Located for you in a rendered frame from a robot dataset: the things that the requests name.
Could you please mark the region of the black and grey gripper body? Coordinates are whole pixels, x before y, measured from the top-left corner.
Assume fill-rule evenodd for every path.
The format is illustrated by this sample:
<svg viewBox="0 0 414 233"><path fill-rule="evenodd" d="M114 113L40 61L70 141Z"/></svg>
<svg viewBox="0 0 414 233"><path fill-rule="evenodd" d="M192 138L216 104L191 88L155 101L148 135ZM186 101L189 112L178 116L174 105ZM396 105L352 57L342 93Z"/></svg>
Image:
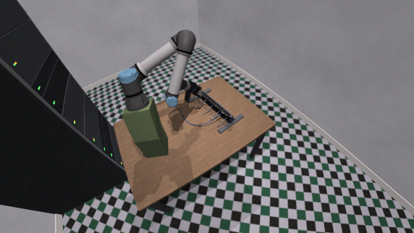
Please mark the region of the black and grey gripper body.
<svg viewBox="0 0 414 233"><path fill-rule="evenodd" d="M198 93L198 91L199 91L199 89L201 89L201 87L199 87L196 83L194 83L194 82L191 82L191 81L189 81L189 83L190 83L190 88L189 88L189 90L192 90L192 94L194 95L194 94L197 94ZM193 84L194 83L194 84ZM186 90L186 91L189 91L189 90ZM194 95L195 96L195 95Z"/></svg>

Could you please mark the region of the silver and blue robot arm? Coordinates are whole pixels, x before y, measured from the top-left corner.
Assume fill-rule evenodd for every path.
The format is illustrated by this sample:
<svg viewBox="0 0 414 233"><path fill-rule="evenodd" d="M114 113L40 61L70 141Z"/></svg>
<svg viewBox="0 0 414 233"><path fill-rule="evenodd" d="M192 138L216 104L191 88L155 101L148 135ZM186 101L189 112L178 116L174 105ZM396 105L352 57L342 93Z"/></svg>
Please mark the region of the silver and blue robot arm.
<svg viewBox="0 0 414 233"><path fill-rule="evenodd" d="M175 53L177 53L177 57L174 63L172 77L169 87L163 95L167 106L173 108L178 104L177 98L179 96L180 88L184 91L189 90L190 83L188 82L187 84L187 81L184 80L183 77L185 75L188 59L192 55L196 38L195 34L190 30L181 30L178 33L171 37L167 44L151 54L144 61L136 63L129 69L125 69L118 74L126 98L126 107L128 111L141 110L149 104L149 100L143 92L141 81L147 78L150 71ZM185 92L185 100L187 102L190 101L191 92L192 90Z"/></svg>

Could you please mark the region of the black network patch panel rack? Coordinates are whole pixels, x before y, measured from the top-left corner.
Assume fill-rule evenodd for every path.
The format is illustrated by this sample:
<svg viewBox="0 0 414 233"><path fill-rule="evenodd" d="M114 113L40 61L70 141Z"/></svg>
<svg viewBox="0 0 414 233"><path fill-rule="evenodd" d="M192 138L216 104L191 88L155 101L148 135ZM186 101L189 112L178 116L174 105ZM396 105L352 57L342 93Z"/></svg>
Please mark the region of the black network patch panel rack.
<svg viewBox="0 0 414 233"><path fill-rule="evenodd" d="M238 115L237 117L233 117L232 114L230 114L223 106L221 106L219 103L217 103L214 99L212 99L212 97L210 97L207 93L210 92L210 89L205 90L205 92L202 92L202 97L200 97L203 102L205 101L215 112L218 113L218 115L220 115L222 118L224 118L228 123L225 124L223 127L221 127L220 129L218 129L219 133L222 133L223 131L225 131L226 129L228 129L229 127L231 127L234 123L236 123L237 121L239 121L240 119L242 119L244 116L242 114ZM190 102L194 102L197 101L196 99L199 99L199 97L194 96L190 99Z"/></svg>

